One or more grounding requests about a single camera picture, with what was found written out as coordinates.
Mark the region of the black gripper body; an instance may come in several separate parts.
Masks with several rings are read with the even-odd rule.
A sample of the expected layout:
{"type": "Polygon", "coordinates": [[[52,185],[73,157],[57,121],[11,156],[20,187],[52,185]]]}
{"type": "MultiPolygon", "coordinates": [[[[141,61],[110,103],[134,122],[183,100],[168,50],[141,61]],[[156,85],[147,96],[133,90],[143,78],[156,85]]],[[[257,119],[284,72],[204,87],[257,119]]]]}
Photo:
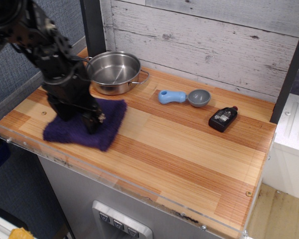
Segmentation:
{"type": "Polygon", "coordinates": [[[84,64],[76,63],[66,76],[50,79],[45,77],[42,87],[47,91],[48,97],[56,97],[61,101],[79,105],[85,109],[84,112],[102,112],[90,94],[90,84],[91,80],[84,64]]]}

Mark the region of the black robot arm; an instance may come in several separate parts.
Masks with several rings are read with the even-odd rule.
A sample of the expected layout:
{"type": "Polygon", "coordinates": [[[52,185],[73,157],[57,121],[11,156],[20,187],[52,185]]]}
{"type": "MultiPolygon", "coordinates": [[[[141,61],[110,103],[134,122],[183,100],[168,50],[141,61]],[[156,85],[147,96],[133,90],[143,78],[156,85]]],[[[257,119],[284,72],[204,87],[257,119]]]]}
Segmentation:
{"type": "Polygon", "coordinates": [[[95,133],[105,115],[90,94],[86,60],[71,54],[68,38],[35,2],[0,0],[0,51],[8,43],[42,72],[57,115],[68,121],[80,114],[88,133],[95,133]]]}

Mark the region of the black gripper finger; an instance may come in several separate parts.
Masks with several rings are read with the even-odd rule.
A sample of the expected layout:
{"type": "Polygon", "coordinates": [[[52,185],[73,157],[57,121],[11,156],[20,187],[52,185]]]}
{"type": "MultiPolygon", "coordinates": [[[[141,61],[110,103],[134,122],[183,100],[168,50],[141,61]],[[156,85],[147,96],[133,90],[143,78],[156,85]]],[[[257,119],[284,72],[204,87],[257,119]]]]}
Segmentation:
{"type": "Polygon", "coordinates": [[[77,113],[83,113],[85,109],[79,105],[61,101],[56,97],[48,97],[48,102],[57,115],[64,121],[69,121],[77,113]]]}
{"type": "Polygon", "coordinates": [[[89,134],[94,134],[98,129],[99,125],[101,125],[105,119],[106,116],[101,111],[88,111],[82,114],[83,124],[85,125],[89,134]]]}

